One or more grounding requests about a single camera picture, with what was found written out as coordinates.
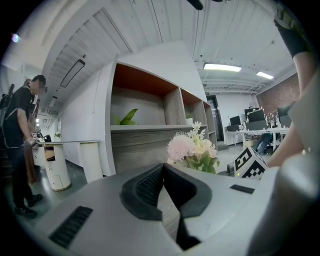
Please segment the black t-shirt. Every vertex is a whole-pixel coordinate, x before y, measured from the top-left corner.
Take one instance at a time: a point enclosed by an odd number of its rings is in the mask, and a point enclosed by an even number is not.
[[[20,147],[24,143],[24,134],[18,123],[18,109],[24,110],[28,119],[32,101],[33,96],[28,86],[20,87],[12,96],[3,122],[5,142],[9,148]]]

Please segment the person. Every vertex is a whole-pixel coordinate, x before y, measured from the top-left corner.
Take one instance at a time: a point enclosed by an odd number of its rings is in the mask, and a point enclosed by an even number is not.
[[[315,56],[300,27],[291,18],[290,11],[276,3],[275,13],[274,23],[295,64],[299,81],[299,97],[302,98],[317,70]],[[304,144],[295,124],[292,122],[282,143],[271,156],[268,166],[281,166],[287,158],[301,153],[303,149]]]
[[[253,150],[257,151],[259,145],[261,144],[261,146],[260,146],[260,148],[258,149],[257,152],[258,152],[259,155],[263,156],[265,154],[266,147],[267,147],[268,143],[271,141],[272,137],[273,137],[272,133],[264,133],[264,134],[262,134],[260,139],[252,147]]]
[[[37,216],[37,212],[28,208],[43,199],[41,194],[33,195],[28,185],[27,166],[24,156],[24,144],[38,149],[37,142],[29,130],[29,109],[36,95],[46,90],[46,78],[37,75],[27,81],[13,95],[8,105],[3,122],[3,135],[6,154],[13,166],[12,194],[15,204],[14,212],[28,219]]]

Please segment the flower bouquet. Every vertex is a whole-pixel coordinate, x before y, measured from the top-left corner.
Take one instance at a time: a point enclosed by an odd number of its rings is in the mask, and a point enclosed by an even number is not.
[[[168,164],[177,164],[194,170],[215,174],[214,165],[220,165],[215,145],[204,139],[205,129],[200,131],[201,122],[192,124],[189,132],[177,132],[167,147]]]

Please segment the shelving unit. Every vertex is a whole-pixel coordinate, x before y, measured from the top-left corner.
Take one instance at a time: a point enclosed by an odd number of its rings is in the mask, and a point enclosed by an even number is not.
[[[106,122],[105,134],[108,164],[114,172],[166,162],[168,142],[177,132],[192,129],[186,125],[186,111],[192,114],[193,122],[202,123],[205,138],[216,144],[210,105],[188,91],[119,62],[110,85],[106,102],[110,123]],[[138,125],[115,125],[115,116],[122,120],[132,109],[138,109],[132,118]]]
[[[192,129],[191,125],[111,125],[112,134]]]

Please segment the desk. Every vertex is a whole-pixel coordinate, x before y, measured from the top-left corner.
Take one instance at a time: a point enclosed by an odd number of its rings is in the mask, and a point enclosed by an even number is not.
[[[239,131],[225,131],[224,133],[227,135],[233,135],[234,144],[236,144],[235,136],[238,134],[242,135],[243,139],[243,148],[246,147],[245,141],[246,141],[246,134],[249,135],[262,135],[262,134],[273,134],[273,150],[276,149],[277,142],[276,142],[276,134],[281,134],[281,140],[283,138],[283,135],[287,134],[289,131],[289,128],[269,128],[266,130],[239,130]]]
[[[80,151],[80,159],[84,170],[87,183],[95,181],[103,177],[100,165],[98,142],[100,140],[83,140],[83,141],[60,141],[60,142],[40,142],[38,151],[34,151],[36,158],[42,158],[40,163],[45,166],[48,180],[51,188],[55,191],[67,189],[71,185],[68,175],[66,160],[64,157],[63,144],[78,143]],[[45,147],[52,147],[54,160],[46,159]]]

